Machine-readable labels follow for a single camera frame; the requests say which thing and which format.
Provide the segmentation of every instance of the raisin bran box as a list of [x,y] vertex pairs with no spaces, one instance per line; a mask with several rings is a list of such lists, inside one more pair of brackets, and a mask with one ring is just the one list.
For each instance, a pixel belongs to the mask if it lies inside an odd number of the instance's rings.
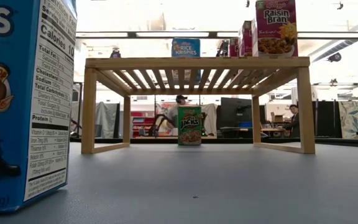
[[239,31],[239,56],[249,57],[257,56],[257,37],[256,37],[256,24],[255,21],[244,21]]
[[0,0],[0,212],[67,184],[75,0]]
[[[194,38],[173,38],[172,40],[172,57],[200,57],[200,40]],[[185,70],[185,85],[189,84],[191,70]],[[176,85],[179,84],[178,70],[172,71],[173,81]],[[198,70],[196,83],[201,79],[201,71]]]
[[256,2],[259,56],[298,56],[295,0]]
[[238,57],[239,56],[239,39],[230,38],[229,39],[229,57]]
[[200,106],[178,107],[178,144],[200,145],[202,114]]

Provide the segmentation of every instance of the cap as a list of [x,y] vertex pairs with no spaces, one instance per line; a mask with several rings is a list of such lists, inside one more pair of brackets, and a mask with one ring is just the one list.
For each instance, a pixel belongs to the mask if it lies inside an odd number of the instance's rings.
[[177,100],[187,100],[187,97],[184,97],[183,95],[177,95]]

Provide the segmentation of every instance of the wooden table leg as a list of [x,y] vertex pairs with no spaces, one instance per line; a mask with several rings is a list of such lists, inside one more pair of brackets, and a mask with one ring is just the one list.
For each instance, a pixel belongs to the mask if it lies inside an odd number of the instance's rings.
[[94,151],[94,122],[96,110],[96,74],[93,68],[85,69],[83,96],[81,153],[92,154]]
[[122,136],[123,143],[131,143],[131,97],[124,97],[124,133]]
[[252,139],[254,143],[260,142],[260,130],[259,96],[252,96]]
[[311,103],[311,85],[308,67],[298,69],[298,106],[301,148],[303,153],[315,154],[313,107]]

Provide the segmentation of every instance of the gray mat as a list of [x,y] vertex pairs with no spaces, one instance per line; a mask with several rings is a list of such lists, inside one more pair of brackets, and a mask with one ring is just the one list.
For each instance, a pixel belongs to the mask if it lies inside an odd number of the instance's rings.
[[71,144],[69,185],[2,224],[358,223],[358,148]]

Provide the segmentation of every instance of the cardboard box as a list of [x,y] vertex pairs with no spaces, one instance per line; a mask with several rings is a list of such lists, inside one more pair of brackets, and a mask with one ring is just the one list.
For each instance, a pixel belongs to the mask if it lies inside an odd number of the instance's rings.
[[67,184],[75,5],[0,0],[0,212]]
[[244,21],[239,31],[239,56],[249,57],[257,56],[257,28],[255,21]]
[[273,123],[284,122],[284,114],[274,114],[274,112],[271,112],[271,115]]
[[259,56],[298,56],[295,0],[256,1],[256,21]]
[[239,56],[239,39],[230,38],[229,40],[229,57]]
[[[201,45],[199,39],[194,38],[173,38],[172,39],[172,57],[200,57]],[[184,83],[188,85],[190,82],[191,70],[185,70]],[[172,70],[173,82],[179,85],[179,72]],[[201,80],[201,70],[198,70],[196,76],[196,85]]]
[[178,107],[178,144],[200,145],[203,127],[200,106]]

